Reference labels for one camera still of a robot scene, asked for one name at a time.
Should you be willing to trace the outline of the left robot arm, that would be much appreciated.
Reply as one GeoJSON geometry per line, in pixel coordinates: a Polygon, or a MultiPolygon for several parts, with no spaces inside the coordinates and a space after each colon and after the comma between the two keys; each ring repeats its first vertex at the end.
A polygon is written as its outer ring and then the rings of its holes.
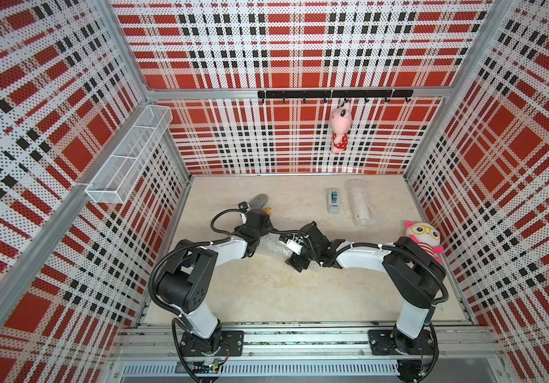
{"type": "Polygon", "coordinates": [[[181,240],[154,266],[148,280],[152,303],[174,314],[172,323],[183,329],[184,341],[206,356],[218,354],[224,343],[222,324],[206,303],[215,269],[251,257],[273,228],[268,213],[240,208],[220,212],[210,227],[224,237],[181,240]]]}

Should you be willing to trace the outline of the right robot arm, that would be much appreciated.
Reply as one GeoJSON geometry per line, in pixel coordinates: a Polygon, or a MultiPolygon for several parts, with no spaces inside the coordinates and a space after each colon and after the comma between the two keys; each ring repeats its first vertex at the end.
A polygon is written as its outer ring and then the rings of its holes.
{"type": "Polygon", "coordinates": [[[374,342],[376,354],[418,355],[435,351],[430,329],[435,309],[449,299],[446,270],[417,239],[405,235],[392,244],[328,240],[315,223],[299,231],[280,234],[279,242],[291,251],[287,264],[298,272],[311,263],[337,269],[365,269],[389,276],[403,299],[392,330],[374,342]]]}

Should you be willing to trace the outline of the pink owl plush toy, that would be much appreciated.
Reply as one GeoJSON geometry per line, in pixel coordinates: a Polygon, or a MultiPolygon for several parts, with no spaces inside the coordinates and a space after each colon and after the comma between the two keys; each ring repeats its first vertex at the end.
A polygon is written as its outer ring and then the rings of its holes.
{"type": "Polygon", "coordinates": [[[405,222],[405,236],[418,244],[424,251],[431,255],[439,264],[443,264],[441,234],[429,223],[411,221],[405,222]]]}

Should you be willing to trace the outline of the pink hanging plush toy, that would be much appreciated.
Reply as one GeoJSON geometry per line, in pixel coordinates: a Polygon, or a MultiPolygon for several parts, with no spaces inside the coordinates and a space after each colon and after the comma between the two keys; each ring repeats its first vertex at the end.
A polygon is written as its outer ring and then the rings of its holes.
{"type": "Polygon", "coordinates": [[[344,103],[333,110],[330,116],[330,129],[333,133],[332,153],[339,154],[346,150],[349,142],[349,130],[352,126],[352,113],[349,103],[344,103]]]}

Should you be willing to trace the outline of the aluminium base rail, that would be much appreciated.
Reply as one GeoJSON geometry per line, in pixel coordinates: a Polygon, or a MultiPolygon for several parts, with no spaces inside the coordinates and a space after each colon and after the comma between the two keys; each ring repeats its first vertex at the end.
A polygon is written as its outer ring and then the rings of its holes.
{"type": "Polygon", "coordinates": [[[486,327],[435,324],[436,338],[402,354],[387,323],[234,323],[234,355],[187,356],[200,378],[214,382],[397,382],[419,369],[428,382],[512,382],[499,342],[486,327]]]}

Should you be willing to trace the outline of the grey tape dispenser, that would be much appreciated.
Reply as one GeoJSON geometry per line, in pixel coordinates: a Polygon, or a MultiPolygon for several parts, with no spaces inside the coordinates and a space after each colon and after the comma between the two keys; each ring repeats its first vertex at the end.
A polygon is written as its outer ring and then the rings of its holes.
{"type": "Polygon", "coordinates": [[[330,188],[327,193],[327,210],[329,214],[339,214],[341,210],[341,197],[337,188],[330,188]]]}

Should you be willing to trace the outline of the black hook rail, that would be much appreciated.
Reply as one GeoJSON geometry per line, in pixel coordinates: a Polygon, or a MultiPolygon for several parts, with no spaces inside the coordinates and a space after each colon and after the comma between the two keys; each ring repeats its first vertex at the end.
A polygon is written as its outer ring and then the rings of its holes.
{"type": "Polygon", "coordinates": [[[291,100],[291,99],[410,99],[413,89],[317,89],[317,90],[260,90],[257,92],[259,100],[291,100]]]}

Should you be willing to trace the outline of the bubble wrap sheet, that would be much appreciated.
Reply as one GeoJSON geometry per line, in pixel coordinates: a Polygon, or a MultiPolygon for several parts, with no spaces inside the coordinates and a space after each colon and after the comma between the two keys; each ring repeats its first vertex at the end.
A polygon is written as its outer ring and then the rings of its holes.
{"type": "Polygon", "coordinates": [[[260,239],[260,243],[256,249],[255,255],[267,255],[271,257],[279,257],[288,259],[293,255],[290,250],[280,239],[280,235],[267,234],[260,239]]]}
{"type": "Polygon", "coordinates": [[[368,194],[368,184],[363,180],[350,180],[346,184],[352,219],[359,228],[374,224],[375,216],[368,194]]]}

